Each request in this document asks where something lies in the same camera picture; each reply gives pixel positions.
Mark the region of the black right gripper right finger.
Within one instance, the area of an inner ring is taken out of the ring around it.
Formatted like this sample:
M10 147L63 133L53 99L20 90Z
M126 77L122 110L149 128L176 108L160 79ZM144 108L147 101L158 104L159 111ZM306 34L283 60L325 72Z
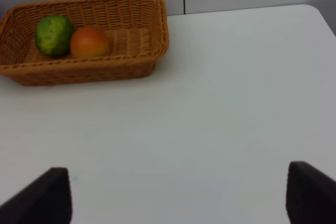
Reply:
M291 162L286 211L290 223L335 223L335 180L306 162Z

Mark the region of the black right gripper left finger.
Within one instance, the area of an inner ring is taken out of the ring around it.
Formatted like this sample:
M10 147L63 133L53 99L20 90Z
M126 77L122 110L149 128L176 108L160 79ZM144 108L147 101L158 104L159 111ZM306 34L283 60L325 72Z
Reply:
M71 223L68 170L53 167L1 205L1 223Z

